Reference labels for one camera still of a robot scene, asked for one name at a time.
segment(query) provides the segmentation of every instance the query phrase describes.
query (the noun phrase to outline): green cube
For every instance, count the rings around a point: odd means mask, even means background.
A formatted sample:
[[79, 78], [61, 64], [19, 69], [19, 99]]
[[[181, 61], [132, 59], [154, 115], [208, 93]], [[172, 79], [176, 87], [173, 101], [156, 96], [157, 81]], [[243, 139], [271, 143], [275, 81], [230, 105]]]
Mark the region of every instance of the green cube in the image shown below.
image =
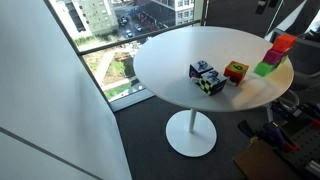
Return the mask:
[[274, 70], [274, 66], [271, 64], [268, 64], [266, 62], [259, 62], [254, 72], [262, 77], [265, 77], [269, 73], [271, 73]]

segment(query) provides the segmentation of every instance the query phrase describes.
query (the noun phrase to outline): table pedestal base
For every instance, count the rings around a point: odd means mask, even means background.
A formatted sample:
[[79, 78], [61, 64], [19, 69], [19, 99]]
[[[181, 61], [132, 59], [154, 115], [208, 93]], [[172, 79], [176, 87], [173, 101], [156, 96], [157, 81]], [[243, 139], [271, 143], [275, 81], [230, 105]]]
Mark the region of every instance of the table pedestal base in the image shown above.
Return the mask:
[[167, 123], [167, 139], [180, 154], [189, 157], [205, 155], [216, 143], [216, 129], [209, 118], [196, 112], [193, 130], [189, 132], [190, 116], [190, 110], [174, 114]]

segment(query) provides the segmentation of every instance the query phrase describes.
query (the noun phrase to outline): pink block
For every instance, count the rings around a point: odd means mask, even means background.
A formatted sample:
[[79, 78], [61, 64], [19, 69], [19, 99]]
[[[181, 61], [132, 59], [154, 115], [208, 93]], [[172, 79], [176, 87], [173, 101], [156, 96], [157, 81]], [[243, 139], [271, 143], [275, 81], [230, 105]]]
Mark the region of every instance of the pink block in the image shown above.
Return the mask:
[[274, 65], [281, 61], [283, 56], [284, 53], [276, 51], [274, 49], [269, 49], [266, 55], [264, 56], [263, 61], [268, 64]]

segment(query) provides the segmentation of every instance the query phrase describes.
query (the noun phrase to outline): colorful cube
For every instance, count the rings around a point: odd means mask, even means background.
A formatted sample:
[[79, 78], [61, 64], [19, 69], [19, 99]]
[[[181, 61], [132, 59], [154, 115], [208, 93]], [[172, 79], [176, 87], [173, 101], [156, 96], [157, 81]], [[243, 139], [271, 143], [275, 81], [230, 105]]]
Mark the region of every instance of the colorful cube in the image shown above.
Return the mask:
[[223, 75], [228, 78], [227, 82], [229, 84], [238, 86], [246, 75], [248, 69], [248, 65], [231, 61], [230, 64], [225, 68]]
[[275, 40], [271, 49], [277, 50], [279, 52], [286, 52], [292, 48], [293, 44], [296, 42], [297, 37], [291, 36], [289, 34], [282, 34]]
[[222, 91], [226, 82], [227, 78], [215, 70], [210, 70], [209, 72], [201, 74], [199, 81], [200, 88], [209, 96]]
[[265, 77], [266, 75], [271, 73], [273, 70], [274, 70], [274, 65], [261, 61], [255, 68], [254, 72], [262, 77]]
[[206, 61], [198, 61], [196, 63], [190, 64], [189, 77], [200, 78], [201, 74], [212, 70], [213, 67]]
[[284, 52], [280, 52], [274, 49], [269, 49], [266, 55], [264, 56], [263, 61], [268, 64], [276, 65], [280, 63], [283, 56], [284, 56]]

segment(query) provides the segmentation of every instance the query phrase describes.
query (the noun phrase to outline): white wall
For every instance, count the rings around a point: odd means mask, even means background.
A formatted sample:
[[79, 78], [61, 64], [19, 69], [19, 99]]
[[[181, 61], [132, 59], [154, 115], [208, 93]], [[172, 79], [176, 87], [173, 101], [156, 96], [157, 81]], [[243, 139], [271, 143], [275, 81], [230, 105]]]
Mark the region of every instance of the white wall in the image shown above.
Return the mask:
[[0, 133], [0, 178], [2, 180], [95, 180], [77, 169]]
[[116, 120], [45, 3], [0, 1], [0, 22], [0, 127], [99, 178], [131, 179]]

